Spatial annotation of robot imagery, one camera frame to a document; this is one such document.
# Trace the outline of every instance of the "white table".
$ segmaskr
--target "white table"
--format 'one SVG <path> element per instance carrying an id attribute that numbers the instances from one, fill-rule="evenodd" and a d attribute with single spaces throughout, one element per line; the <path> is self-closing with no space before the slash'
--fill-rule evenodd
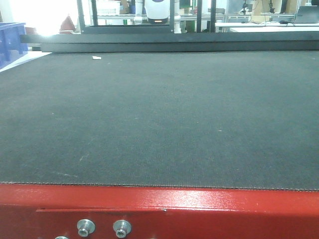
<path id="1" fill-rule="evenodd" d="M 50 54 L 50 52 L 42 52 L 42 51 L 28 51 L 27 54 L 25 54 L 24 56 L 20 57 L 19 59 L 17 59 L 16 61 L 13 61 L 12 63 L 10 63 L 9 65 L 3 67 L 2 69 L 0 69 L 1 71 L 5 71 L 8 70 L 12 67 L 21 65 L 23 63 L 26 63 L 28 61 L 32 61 L 36 58 L 39 58 L 41 56 L 45 56 L 47 54 Z"/>
<path id="2" fill-rule="evenodd" d="M 232 27 L 232 32 L 278 32 L 278 31 L 319 31 L 319 26 L 265 26 L 265 27 Z"/>
<path id="3" fill-rule="evenodd" d="M 265 27 L 265 26 L 277 26 L 277 27 L 319 27 L 319 23 L 296 23 L 296 24 L 280 24 L 278 22 L 262 22 L 262 23 L 230 23 L 230 22 L 217 22 L 215 24 L 216 27 L 225 27 L 225 28 L 233 28 L 233 27 Z"/>

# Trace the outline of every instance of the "black metal frame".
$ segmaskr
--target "black metal frame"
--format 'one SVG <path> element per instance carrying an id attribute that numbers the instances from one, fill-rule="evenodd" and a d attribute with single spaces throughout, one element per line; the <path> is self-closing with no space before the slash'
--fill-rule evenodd
<path id="1" fill-rule="evenodd" d="M 216 0 L 211 0 L 210 11 L 210 32 L 215 32 L 216 22 Z M 169 25 L 125 25 L 125 26 L 99 26 L 96 0 L 91 0 L 93 26 L 86 26 L 84 21 L 84 12 L 82 0 L 77 0 L 79 24 L 84 34 L 141 34 L 141 33 L 174 33 L 175 21 L 175 1 L 170 0 Z M 202 19 L 202 0 L 198 0 L 197 5 L 197 32 L 201 32 Z"/>
<path id="2" fill-rule="evenodd" d="M 319 50 L 319 31 L 22 35 L 21 41 L 42 43 L 42 51 L 59 53 Z"/>

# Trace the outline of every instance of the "white machine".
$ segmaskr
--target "white machine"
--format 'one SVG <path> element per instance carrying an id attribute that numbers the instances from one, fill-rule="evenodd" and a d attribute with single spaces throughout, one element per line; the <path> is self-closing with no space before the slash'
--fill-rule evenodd
<path id="1" fill-rule="evenodd" d="M 136 0 L 135 1 L 135 24 L 142 24 L 143 1 L 146 14 L 151 24 L 165 24 L 169 17 L 169 0 Z M 179 0 L 174 0 L 174 32 L 180 31 L 180 15 L 179 15 Z"/>

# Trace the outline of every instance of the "metal pole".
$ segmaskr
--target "metal pole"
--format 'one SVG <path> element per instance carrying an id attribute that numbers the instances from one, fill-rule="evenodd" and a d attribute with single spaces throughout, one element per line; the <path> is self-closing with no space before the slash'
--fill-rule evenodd
<path id="1" fill-rule="evenodd" d="M 197 1 L 197 33 L 201 33 L 201 14 L 202 14 L 202 8 L 203 8 L 203 1 L 198 0 Z"/>
<path id="2" fill-rule="evenodd" d="M 91 0 L 92 4 L 92 14 L 93 14 L 93 24 L 94 26 L 98 26 L 98 10 L 96 8 L 96 0 Z"/>
<path id="3" fill-rule="evenodd" d="M 174 32 L 175 29 L 175 0 L 170 0 L 169 5 L 169 27 L 170 31 Z"/>
<path id="4" fill-rule="evenodd" d="M 215 32 L 215 22 L 216 22 L 216 0 L 211 0 L 210 5 L 210 32 Z"/>
<path id="5" fill-rule="evenodd" d="M 81 29 L 81 31 L 84 31 L 85 21 L 84 21 L 84 12 L 83 12 L 82 0 L 77 0 L 77 4 L 78 4 L 80 29 Z"/>

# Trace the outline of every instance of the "metal bolt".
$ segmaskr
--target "metal bolt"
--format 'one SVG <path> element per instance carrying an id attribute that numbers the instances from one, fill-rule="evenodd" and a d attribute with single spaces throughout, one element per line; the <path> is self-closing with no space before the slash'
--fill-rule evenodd
<path id="1" fill-rule="evenodd" d="M 128 221 L 118 220 L 113 224 L 113 230 L 118 238 L 125 238 L 132 230 L 132 226 Z"/>
<path id="2" fill-rule="evenodd" d="M 89 234 L 94 232 L 95 230 L 95 224 L 88 219 L 82 219 L 78 221 L 78 224 L 76 226 L 78 228 L 78 234 L 79 236 L 86 238 Z"/>

